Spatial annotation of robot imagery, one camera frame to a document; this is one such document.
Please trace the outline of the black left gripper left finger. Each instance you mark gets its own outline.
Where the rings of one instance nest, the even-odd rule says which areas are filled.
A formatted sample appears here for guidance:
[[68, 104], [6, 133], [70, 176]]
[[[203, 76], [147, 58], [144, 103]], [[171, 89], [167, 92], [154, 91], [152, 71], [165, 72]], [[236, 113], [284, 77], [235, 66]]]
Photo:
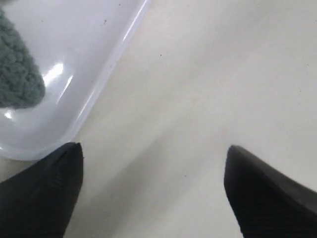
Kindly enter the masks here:
[[80, 143], [66, 143], [0, 183], [2, 238], [61, 238], [83, 184]]

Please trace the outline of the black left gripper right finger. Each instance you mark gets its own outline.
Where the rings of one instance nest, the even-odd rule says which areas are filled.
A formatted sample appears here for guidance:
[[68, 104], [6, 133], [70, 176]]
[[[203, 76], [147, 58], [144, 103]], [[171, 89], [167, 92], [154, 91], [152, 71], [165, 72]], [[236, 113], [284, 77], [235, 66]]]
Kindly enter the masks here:
[[224, 188], [243, 237], [317, 236], [317, 193], [241, 146], [228, 149]]

